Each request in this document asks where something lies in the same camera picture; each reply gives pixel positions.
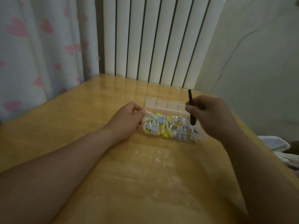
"person's left arm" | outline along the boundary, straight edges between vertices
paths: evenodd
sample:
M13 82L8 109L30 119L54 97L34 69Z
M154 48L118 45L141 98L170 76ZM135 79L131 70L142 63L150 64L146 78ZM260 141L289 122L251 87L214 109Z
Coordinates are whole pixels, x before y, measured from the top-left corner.
M130 102L101 129L0 173L1 222L50 223L99 158L128 138L144 115Z

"pink petal print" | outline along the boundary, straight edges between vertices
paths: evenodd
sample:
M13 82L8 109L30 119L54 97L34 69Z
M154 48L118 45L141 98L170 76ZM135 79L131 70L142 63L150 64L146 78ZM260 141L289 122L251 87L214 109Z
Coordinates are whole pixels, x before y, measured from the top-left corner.
M0 60L0 69L6 65L5 61Z
M64 49L68 52L70 56L74 55L74 47L72 45L65 46Z
M87 15L83 14L83 18L84 18L84 21L85 21L85 22L88 21L88 17L87 17Z
M2 107L5 108L9 112L18 112L20 111L20 106L22 102L20 101L7 101L2 104Z
M15 17L13 17L10 21L12 22L13 26L6 26L6 29L9 33L18 37L28 37L27 31L22 21Z
M67 90L66 88L62 87L61 90L59 90L59 93L60 93L60 94L63 94L63 93L65 93L65 92L67 92L67 91L68 91L68 90Z
M89 43L87 41L83 41L82 45L83 45L85 50L88 50Z
M61 64L55 64L54 67L55 67L58 71L62 71L62 66L61 66Z
M64 12L64 16L66 18L69 18L69 11L68 11L68 9L66 7L63 8L63 12Z
M19 2L19 5L22 9L25 9L25 5L24 5L24 2L22 2L21 0L18 0Z
M44 18L43 24L41 24L40 27L44 32L46 32L48 34L54 34L53 27L52 27L51 23L49 22L49 20Z
M79 52L81 52L81 44L80 43L76 43L74 44L76 50L78 50Z
M43 86L44 85L43 80L40 76L35 79L34 84L36 86Z

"radiator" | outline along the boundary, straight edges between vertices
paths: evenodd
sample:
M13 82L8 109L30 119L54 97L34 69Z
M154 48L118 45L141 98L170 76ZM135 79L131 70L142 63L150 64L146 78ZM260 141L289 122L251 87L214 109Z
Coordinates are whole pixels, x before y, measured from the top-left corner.
M103 0L105 73L193 89L225 0Z

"black tool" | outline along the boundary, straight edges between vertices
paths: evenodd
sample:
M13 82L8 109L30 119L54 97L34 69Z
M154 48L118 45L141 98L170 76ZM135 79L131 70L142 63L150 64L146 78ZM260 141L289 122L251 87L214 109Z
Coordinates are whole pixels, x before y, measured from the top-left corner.
M188 94L189 94L189 105L194 105L191 90L188 90ZM196 124L196 118L192 115L190 115L190 123L192 126Z

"plastic storage case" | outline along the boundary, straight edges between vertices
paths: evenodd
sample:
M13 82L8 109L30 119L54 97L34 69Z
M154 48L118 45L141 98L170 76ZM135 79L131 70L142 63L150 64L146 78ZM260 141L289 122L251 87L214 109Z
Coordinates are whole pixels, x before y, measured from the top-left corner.
M185 104L147 97L144 109L147 113L142 120L142 130L146 135L182 141L200 139L200 126L198 122L191 126L190 114L185 111Z

